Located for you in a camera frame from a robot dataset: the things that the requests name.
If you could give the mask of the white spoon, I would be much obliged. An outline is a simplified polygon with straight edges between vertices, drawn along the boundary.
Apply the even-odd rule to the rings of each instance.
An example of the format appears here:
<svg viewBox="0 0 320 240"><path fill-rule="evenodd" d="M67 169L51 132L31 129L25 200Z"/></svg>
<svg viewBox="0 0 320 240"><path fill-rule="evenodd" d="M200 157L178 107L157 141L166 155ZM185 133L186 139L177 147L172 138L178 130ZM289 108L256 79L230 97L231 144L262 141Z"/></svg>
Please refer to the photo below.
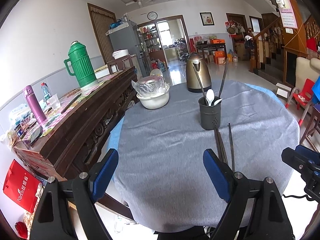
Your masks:
<svg viewBox="0 0 320 240"><path fill-rule="evenodd" d="M221 103L222 99L218 99L214 102L213 106L216 106L217 104Z"/></svg>
<svg viewBox="0 0 320 240"><path fill-rule="evenodd" d="M214 102L215 99L215 94L212 89L207 90L206 92L206 102L208 106L211 106L212 103Z"/></svg>

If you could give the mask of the red paper bag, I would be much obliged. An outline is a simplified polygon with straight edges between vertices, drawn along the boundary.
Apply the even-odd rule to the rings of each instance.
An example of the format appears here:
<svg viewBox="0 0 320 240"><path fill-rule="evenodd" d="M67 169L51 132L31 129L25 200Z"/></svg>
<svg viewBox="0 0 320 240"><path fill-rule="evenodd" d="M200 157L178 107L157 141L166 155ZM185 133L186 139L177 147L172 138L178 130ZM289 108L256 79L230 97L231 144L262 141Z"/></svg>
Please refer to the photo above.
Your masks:
<svg viewBox="0 0 320 240"><path fill-rule="evenodd" d="M3 193L21 208L33 213L39 185L41 182L14 159L5 177Z"/></svg>

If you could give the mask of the red plastic child chair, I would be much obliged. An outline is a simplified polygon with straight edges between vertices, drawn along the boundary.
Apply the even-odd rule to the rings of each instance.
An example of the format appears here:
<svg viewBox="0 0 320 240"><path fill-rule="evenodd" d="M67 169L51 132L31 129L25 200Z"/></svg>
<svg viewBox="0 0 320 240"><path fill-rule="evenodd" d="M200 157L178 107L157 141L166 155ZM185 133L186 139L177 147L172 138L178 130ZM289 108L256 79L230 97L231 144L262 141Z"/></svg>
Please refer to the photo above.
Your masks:
<svg viewBox="0 0 320 240"><path fill-rule="evenodd" d="M302 114L302 116L300 117L298 124L299 126L302 125L304 118L306 117L309 108L313 105L312 102L312 96L313 96L313 91L312 91L312 87L315 83L310 80L310 79L306 79L304 86L302 88L302 90L300 90L298 87L295 87L290 95L289 98L285 104L285 108L289 107L289 104L291 102L292 99L295 100L295 102L297 103L297 109L300 109L300 106L302 106L304 108L304 112Z"/></svg>

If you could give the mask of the blue plastic sheet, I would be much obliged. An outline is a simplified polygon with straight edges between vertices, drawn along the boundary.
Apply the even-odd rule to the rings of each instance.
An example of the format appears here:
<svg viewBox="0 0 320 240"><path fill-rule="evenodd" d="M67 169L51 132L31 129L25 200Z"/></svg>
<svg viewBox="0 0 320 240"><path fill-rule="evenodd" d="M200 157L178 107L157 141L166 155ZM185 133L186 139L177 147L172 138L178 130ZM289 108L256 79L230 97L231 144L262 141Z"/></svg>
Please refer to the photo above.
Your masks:
<svg viewBox="0 0 320 240"><path fill-rule="evenodd" d="M312 96L313 104L314 105L319 104L320 103L320 76L318 77L317 81L313 85L312 92L313 92L313 96Z"/></svg>

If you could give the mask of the dark wooden sideboard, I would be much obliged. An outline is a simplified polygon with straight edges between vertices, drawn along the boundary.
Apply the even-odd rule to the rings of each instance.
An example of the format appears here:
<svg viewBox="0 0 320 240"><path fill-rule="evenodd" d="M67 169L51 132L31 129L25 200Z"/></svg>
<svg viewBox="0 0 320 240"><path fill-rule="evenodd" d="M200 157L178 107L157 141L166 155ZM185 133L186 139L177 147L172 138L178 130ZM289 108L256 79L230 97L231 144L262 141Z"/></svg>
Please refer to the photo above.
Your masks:
<svg viewBox="0 0 320 240"><path fill-rule="evenodd" d="M119 71L62 115L47 135L31 145L26 138L13 150L36 174L59 181L74 179L89 171L101 157L112 129L131 102L137 102L131 82L137 80L132 62L116 60Z"/></svg>

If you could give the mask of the black smartphone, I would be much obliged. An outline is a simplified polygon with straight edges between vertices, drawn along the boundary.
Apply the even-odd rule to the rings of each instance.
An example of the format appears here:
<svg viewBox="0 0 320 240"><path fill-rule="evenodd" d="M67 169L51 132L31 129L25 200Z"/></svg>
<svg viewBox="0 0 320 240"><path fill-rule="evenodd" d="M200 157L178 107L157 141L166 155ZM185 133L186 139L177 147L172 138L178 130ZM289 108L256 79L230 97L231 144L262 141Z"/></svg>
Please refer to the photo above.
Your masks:
<svg viewBox="0 0 320 240"><path fill-rule="evenodd" d="M40 138L42 135L43 129L42 126L39 126L31 135L30 137L30 145L33 146L35 142Z"/></svg>

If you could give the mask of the dark grey utensil holder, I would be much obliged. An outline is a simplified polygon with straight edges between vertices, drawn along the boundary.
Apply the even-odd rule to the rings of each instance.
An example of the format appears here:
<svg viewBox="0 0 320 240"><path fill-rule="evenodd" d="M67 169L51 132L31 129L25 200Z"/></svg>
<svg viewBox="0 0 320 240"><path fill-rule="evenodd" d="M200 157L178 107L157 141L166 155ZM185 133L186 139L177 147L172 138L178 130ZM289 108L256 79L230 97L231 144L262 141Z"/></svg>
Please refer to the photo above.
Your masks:
<svg viewBox="0 0 320 240"><path fill-rule="evenodd" d="M215 106L207 106L205 98L198 100L200 107L200 123L205 130L213 130L220 127L221 124L221 103Z"/></svg>

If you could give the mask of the grey table cloth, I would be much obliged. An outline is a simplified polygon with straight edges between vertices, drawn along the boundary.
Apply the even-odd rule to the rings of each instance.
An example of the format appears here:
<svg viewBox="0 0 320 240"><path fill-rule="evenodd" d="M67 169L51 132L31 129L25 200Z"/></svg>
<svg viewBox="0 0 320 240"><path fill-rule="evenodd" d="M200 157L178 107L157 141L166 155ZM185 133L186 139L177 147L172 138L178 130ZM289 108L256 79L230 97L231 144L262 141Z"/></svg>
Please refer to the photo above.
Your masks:
<svg viewBox="0 0 320 240"><path fill-rule="evenodd" d="M216 149L213 131L200 124L200 94L185 84L172 86L169 102L149 110L137 103L112 130L110 148L119 153L114 184L139 224L159 232L216 226L226 208L203 164L206 149ZM247 178L274 179L283 192L292 169L282 151L299 143L296 119L271 93L228 80L222 91L219 132L235 169Z"/></svg>

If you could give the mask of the purple thermos bottle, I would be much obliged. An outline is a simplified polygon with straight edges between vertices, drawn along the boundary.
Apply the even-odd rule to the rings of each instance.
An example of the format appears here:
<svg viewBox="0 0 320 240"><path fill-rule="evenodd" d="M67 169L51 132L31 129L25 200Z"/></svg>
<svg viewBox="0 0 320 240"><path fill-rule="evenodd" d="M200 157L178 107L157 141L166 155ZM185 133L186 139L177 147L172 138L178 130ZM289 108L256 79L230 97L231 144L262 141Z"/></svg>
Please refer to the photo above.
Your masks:
<svg viewBox="0 0 320 240"><path fill-rule="evenodd" d="M30 107L30 110L35 116L36 121L40 125L43 124L47 120L47 118L36 98L36 95L34 94L34 91L31 85L28 85L23 89L23 94L27 101L28 106Z"/></svg>

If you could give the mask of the plastic water bottle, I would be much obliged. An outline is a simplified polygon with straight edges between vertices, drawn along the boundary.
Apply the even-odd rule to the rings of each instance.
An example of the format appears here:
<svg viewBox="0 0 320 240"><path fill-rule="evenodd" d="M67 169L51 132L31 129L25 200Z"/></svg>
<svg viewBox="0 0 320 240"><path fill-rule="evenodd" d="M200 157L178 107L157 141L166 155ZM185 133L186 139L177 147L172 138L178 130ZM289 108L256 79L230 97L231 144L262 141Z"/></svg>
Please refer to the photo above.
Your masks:
<svg viewBox="0 0 320 240"><path fill-rule="evenodd" d="M41 83L41 89L43 92L44 100L45 100L45 102L47 102L47 100L52 97L52 94L49 90L49 87L47 86L47 84L45 82L43 82L43 83Z"/></svg>

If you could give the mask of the wooden staircase railing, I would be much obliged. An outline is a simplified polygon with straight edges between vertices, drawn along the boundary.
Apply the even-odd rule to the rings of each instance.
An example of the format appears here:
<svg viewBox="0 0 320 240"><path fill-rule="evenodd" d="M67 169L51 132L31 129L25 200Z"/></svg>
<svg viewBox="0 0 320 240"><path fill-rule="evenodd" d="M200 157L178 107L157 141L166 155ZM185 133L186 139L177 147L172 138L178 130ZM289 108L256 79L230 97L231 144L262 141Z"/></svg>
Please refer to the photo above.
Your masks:
<svg viewBox="0 0 320 240"><path fill-rule="evenodd" d="M298 57L319 58L319 25L309 16L301 30L290 31L276 17L254 35L252 44L250 71L286 79L295 74Z"/></svg>

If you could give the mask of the brass electric kettle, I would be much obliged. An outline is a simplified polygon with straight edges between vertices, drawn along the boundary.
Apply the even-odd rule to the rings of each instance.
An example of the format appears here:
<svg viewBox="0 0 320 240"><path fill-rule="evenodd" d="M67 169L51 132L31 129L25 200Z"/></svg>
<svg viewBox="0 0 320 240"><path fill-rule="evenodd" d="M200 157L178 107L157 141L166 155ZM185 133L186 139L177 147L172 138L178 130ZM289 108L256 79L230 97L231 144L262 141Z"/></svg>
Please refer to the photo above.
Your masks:
<svg viewBox="0 0 320 240"><path fill-rule="evenodd" d="M187 58L186 64L186 81L187 81L187 89L193 93L201 93L201 87L195 75L193 69L193 63L196 64L196 70L201 80L204 91L212 88L211 77L209 73L209 69L205 62L205 59L202 55L197 54L196 52L192 52L190 56Z"/></svg>

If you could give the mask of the white bowl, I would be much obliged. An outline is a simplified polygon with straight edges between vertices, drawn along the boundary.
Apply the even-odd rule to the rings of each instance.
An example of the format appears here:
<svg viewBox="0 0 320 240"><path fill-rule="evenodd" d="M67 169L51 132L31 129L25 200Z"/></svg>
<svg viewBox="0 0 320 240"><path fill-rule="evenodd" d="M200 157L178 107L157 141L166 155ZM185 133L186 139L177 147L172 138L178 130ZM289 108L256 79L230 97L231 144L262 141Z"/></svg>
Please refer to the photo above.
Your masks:
<svg viewBox="0 0 320 240"><path fill-rule="evenodd" d="M170 86L167 85L164 93L160 93L153 97L142 97L139 94L137 94L137 98L140 100L143 107L145 107L146 109L150 109L150 110L159 109L165 106L169 102L169 98L170 98L169 89L170 89Z"/></svg>

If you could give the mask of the green thermos jug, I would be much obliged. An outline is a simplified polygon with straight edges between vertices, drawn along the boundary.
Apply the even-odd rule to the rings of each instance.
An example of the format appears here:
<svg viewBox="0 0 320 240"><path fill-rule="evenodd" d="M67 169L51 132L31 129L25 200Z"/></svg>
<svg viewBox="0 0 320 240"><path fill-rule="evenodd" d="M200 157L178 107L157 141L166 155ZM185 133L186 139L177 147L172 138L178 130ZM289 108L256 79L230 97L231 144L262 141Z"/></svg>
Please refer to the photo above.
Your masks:
<svg viewBox="0 0 320 240"><path fill-rule="evenodd" d="M99 85L86 46L79 41L72 42L68 59L64 60L70 76L74 76L82 91Z"/></svg>

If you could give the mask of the clear plastic bag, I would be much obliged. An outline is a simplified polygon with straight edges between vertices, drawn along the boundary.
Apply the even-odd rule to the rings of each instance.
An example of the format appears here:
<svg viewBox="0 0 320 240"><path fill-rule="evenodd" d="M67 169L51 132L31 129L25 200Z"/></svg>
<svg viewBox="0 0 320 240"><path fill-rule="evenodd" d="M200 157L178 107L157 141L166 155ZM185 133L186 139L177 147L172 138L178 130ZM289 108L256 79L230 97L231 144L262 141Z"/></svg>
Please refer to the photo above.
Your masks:
<svg viewBox="0 0 320 240"><path fill-rule="evenodd" d="M158 75L150 75L144 77L137 82L131 81L132 87L143 98L151 98L164 94L169 85L164 81L163 77Z"/></svg>

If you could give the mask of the grey refrigerator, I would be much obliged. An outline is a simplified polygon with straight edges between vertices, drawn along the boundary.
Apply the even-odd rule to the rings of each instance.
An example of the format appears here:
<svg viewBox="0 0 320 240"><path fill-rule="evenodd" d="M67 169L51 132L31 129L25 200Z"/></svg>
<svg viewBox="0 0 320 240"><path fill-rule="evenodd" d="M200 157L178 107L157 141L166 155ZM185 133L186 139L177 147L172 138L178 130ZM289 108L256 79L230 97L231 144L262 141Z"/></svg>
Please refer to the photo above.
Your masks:
<svg viewBox="0 0 320 240"><path fill-rule="evenodd" d="M150 75L151 61L142 34L135 22L128 20L116 28L107 31L114 51L127 49L129 54L136 55L142 77Z"/></svg>

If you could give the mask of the wall calendar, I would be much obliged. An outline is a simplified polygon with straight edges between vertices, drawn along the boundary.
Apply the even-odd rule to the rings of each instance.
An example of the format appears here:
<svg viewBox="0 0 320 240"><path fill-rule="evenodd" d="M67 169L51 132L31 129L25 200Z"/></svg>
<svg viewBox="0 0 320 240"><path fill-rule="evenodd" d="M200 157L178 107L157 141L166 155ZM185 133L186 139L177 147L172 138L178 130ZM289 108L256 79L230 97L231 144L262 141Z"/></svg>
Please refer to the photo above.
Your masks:
<svg viewBox="0 0 320 240"><path fill-rule="evenodd" d="M276 0L284 28L297 29L295 14L290 0Z"/></svg>

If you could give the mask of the framed wall picture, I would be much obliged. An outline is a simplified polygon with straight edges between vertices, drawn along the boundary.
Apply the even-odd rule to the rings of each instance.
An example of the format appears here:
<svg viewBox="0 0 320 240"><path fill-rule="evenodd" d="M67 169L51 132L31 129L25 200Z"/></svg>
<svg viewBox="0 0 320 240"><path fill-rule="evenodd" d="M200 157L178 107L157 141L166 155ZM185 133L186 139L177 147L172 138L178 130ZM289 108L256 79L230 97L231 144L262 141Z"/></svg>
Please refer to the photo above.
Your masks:
<svg viewBox="0 0 320 240"><path fill-rule="evenodd" d="M201 21L202 21L203 26L215 25L211 12L201 12L200 17L201 17Z"/></svg>

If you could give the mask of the round wall clock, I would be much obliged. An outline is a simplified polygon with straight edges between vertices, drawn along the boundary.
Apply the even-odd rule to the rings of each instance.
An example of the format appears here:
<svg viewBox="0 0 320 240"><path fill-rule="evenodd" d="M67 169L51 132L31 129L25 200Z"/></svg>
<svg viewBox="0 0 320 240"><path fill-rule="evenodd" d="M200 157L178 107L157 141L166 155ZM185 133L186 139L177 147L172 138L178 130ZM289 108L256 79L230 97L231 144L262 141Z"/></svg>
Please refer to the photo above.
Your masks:
<svg viewBox="0 0 320 240"><path fill-rule="evenodd" d="M155 12L155 11L151 11L147 14L147 18L150 20L150 21L155 21L157 20L158 18L158 14Z"/></svg>

